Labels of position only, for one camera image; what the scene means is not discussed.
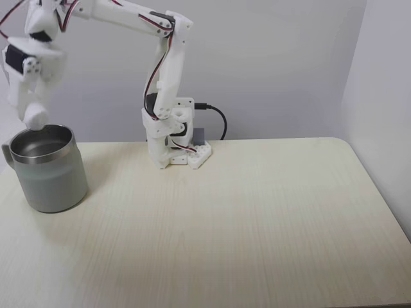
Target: black wire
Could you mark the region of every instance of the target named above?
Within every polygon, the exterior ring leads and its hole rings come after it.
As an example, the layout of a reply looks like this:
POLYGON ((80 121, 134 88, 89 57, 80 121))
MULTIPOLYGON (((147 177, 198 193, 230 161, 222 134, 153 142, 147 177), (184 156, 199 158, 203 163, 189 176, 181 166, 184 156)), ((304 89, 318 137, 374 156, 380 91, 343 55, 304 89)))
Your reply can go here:
POLYGON ((221 136, 221 139, 220 139, 220 140, 224 140, 225 134, 227 133, 227 118, 225 117, 225 115, 223 114, 223 112, 222 112, 220 109, 218 109, 218 108, 216 108, 216 107, 214 107, 214 106, 207 105, 207 109, 211 109, 211 110, 217 111, 217 112, 221 115, 221 117, 223 118, 223 121, 224 121, 224 132, 223 132, 223 135, 221 136))

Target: white robotic arm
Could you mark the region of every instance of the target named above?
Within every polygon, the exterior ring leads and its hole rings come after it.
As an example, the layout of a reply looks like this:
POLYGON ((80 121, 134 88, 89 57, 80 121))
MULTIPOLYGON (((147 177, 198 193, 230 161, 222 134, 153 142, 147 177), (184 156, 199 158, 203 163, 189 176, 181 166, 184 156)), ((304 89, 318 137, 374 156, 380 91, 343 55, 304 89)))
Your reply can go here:
POLYGON ((10 103, 20 120, 34 130, 48 122, 48 94, 60 81, 67 58, 53 40, 59 28, 62 32, 66 30, 72 15, 159 37, 142 109, 150 156, 161 169, 168 164, 198 168, 210 156, 211 149, 207 144, 207 151, 200 155, 193 148, 194 101, 177 98, 186 40, 193 22, 174 12, 161 14, 122 0, 31 0, 25 28, 30 38, 9 38, 10 45, 3 51, 4 69, 10 80, 10 103), (66 12, 64 22, 58 12, 61 7, 66 12), (34 92, 30 90, 33 83, 34 92))

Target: light wood tabletop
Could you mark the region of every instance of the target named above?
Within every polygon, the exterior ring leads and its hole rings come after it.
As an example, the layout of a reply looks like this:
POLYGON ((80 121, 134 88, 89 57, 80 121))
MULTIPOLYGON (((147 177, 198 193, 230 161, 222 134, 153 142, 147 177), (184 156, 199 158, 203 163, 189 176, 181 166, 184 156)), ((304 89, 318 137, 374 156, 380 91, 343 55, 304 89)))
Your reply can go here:
POLYGON ((344 307, 411 301, 411 244, 344 141, 212 142, 158 170, 79 148, 90 194, 42 214, 0 176, 0 307, 344 307))

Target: stainless steel mug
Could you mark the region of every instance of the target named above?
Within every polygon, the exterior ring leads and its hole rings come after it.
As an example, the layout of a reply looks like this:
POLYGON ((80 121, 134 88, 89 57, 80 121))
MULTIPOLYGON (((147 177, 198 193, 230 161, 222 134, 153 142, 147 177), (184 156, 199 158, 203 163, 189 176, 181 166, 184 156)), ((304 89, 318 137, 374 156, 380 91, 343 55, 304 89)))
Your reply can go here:
POLYGON ((46 125, 39 131, 25 130, 1 149, 35 210, 61 212, 87 194, 82 157, 70 128, 46 125))

